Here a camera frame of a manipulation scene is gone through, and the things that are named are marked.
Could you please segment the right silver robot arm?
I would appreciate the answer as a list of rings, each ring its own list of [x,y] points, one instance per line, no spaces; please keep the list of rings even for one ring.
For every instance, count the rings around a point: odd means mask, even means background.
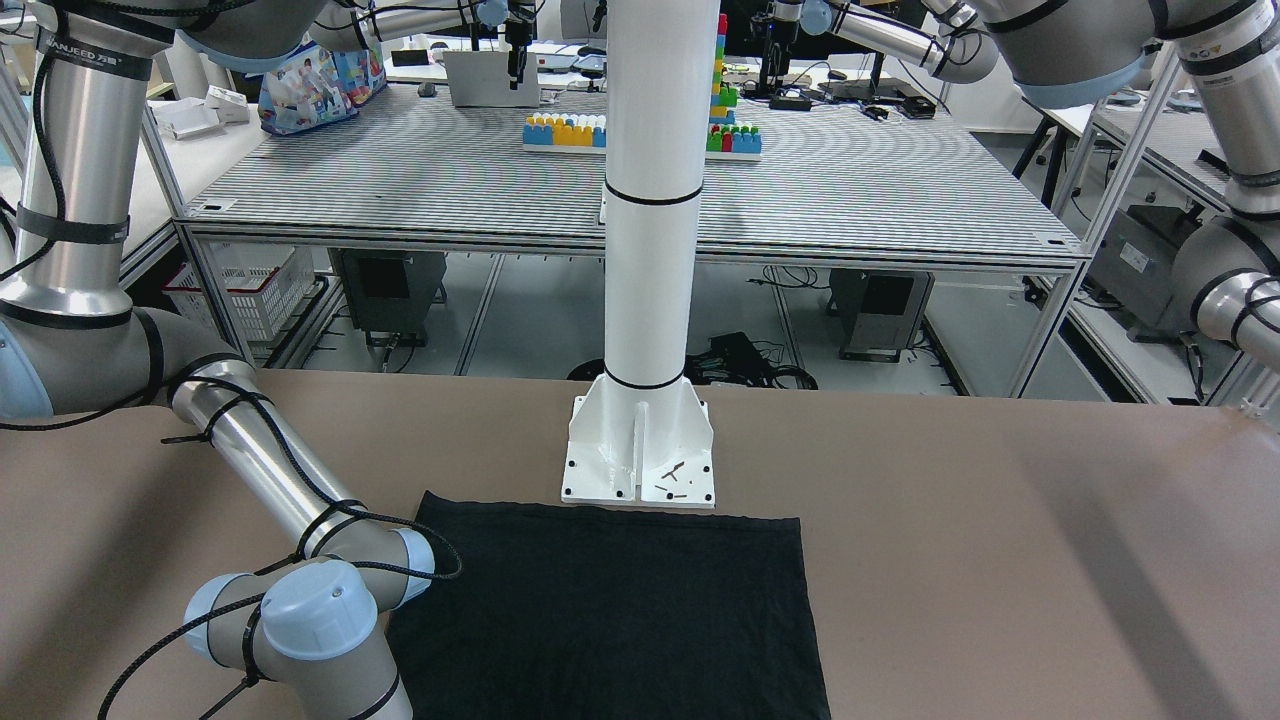
[[[160,405],[195,428],[294,537],[288,559],[206,583],[179,634],[288,685],[310,719],[411,719],[379,626],[436,566],[426,530],[370,512],[200,324],[137,309],[120,284],[154,58],[177,37],[248,70],[287,56],[328,1],[37,1],[38,68],[3,272],[3,427]]]

